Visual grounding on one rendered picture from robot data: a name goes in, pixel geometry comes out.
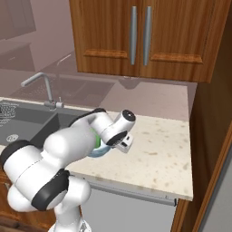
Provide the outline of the tall wooden cupboard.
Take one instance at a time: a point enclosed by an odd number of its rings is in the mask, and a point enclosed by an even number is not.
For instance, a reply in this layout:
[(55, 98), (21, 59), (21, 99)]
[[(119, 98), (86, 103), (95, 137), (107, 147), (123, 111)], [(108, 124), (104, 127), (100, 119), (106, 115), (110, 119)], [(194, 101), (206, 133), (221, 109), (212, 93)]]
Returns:
[(210, 83), (200, 83), (190, 115), (193, 194), (178, 202), (170, 232), (199, 232), (232, 146), (232, 0)]

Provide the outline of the wooden wall cupboard door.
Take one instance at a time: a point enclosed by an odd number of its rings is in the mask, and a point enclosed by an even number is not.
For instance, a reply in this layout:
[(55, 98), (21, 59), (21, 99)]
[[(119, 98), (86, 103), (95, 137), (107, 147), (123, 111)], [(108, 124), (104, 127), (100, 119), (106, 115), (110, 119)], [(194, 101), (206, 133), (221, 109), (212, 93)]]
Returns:
[[(119, 76), (139, 74), (142, 0), (69, 0), (77, 71)], [(137, 45), (131, 65), (131, 7), (137, 6)]]
[(231, 0), (143, 0), (152, 7), (149, 62), (145, 78), (211, 82)]

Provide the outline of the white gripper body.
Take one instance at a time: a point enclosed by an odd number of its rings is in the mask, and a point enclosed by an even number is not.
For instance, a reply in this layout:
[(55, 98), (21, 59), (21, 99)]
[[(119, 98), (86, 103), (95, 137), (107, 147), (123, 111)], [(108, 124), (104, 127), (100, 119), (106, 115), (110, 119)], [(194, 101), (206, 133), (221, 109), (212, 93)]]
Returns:
[(120, 150), (123, 153), (128, 153), (132, 145), (131, 140), (124, 140), (121, 143), (119, 143), (116, 148)]

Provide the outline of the grey dishwasher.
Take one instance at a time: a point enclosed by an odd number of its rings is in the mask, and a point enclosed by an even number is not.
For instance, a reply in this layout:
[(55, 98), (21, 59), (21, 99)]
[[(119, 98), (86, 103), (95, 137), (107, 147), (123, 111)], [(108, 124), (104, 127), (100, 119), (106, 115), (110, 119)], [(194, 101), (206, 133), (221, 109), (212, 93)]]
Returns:
[(92, 188), (82, 205), (92, 232), (170, 232), (175, 198), (149, 196), (84, 177)]

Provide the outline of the pale blue bowl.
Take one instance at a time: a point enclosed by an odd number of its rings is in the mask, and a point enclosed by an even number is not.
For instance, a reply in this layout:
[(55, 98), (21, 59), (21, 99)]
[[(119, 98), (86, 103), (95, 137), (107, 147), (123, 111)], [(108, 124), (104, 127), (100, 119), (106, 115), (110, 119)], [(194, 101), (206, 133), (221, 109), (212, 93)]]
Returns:
[(90, 158), (99, 158), (101, 156), (104, 156), (107, 152), (109, 152), (111, 150), (111, 147), (106, 145), (106, 144), (102, 144), (99, 148), (95, 148), (90, 154), (89, 157)]

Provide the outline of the grey metal tap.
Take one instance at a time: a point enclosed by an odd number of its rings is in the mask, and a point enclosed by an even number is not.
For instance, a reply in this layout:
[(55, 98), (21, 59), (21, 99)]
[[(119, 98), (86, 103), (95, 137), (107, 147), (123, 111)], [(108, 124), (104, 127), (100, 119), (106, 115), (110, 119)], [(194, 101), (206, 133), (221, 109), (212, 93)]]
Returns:
[(64, 103), (61, 102), (61, 101), (56, 101), (53, 98), (52, 90), (51, 90), (50, 83), (49, 83), (49, 78), (45, 73), (43, 73), (43, 72), (36, 73), (35, 75), (33, 75), (33, 76), (29, 77), (28, 79), (24, 80), (23, 82), (21, 82), (21, 86), (25, 87), (25, 86), (29, 85), (30, 83), (32, 83), (33, 81), (35, 81), (35, 80), (37, 80), (39, 78), (44, 79), (45, 87), (46, 87), (46, 90), (47, 90), (47, 96), (48, 96), (48, 100), (45, 101), (43, 103), (43, 105), (45, 107), (47, 107), (50, 111), (55, 111), (58, 108), (60, 108), (60, 109), (63, 108)]

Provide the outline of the dark grey sink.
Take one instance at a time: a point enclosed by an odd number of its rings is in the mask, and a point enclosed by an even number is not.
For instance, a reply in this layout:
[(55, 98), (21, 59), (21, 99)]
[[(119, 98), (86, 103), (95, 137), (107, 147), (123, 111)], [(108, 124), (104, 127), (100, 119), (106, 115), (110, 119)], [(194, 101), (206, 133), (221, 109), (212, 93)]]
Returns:
[(67, 108), (50, 111), (43, 105), (21, 101), (0, 100), (2, 102), (14, 105), (16, 109), (15, 117), (0, 127), (0, 146), (28, 140), (40, 149), (50, 134), (68, 127), (75, 118), (87, 113)]

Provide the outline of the green cup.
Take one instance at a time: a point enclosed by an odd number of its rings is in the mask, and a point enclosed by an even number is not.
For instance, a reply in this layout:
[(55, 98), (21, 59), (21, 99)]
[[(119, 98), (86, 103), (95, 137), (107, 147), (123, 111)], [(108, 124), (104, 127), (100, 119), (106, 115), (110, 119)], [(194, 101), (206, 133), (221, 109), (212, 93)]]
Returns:
[(97, 134), (97, 132), (94, 129), (92, 129), (92, 133), (95, 136), (95, 145), (94, 145), (94, 148), (98, 149), (101, 146), (101, 138), (100, 138), (100, 136)]

